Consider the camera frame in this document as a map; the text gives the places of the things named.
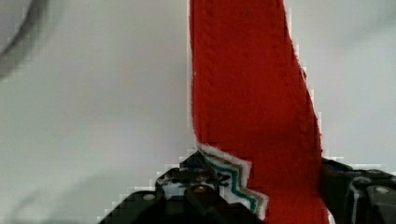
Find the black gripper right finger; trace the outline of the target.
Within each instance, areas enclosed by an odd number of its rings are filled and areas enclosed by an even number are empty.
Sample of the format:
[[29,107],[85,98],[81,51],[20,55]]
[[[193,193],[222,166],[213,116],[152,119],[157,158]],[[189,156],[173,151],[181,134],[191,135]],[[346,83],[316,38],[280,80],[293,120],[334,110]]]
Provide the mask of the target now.
[[396,224],[395,176],[323,159],[320,194],[335,224]]

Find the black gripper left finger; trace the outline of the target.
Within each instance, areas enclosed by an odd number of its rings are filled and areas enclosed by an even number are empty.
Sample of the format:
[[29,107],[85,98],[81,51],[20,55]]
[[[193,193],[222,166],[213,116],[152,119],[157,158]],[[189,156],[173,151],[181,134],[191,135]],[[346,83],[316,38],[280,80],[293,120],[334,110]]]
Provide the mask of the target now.
[[157,178],[155,190],[130,194],[98,224],[263,224],[258,199],[239,172],[197,151]]

